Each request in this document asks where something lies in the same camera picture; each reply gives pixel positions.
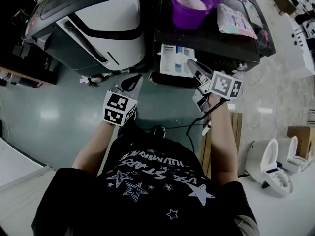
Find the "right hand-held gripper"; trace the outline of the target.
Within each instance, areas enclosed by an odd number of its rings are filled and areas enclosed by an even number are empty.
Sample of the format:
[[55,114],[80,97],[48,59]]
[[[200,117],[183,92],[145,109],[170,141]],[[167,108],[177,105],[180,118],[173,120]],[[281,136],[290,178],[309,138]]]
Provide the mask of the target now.
[[206,65],[193,59],[187,60],[187,67],[198,80],[194,96],[194,103],[201,112],[210,110],[209,95],[214,94],[226,100],[237,99],[242,81],[224,73],[211,70]]

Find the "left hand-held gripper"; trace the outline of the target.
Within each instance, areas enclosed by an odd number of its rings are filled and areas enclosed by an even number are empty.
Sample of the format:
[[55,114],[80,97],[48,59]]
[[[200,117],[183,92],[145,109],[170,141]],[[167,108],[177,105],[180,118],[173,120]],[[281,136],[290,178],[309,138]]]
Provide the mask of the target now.
[[143,76],[137,74],[123,80],[122,89],[115,87],[108,90],[103,103],[103,120],[119,127],[124,126],[134,115],[142,84]]

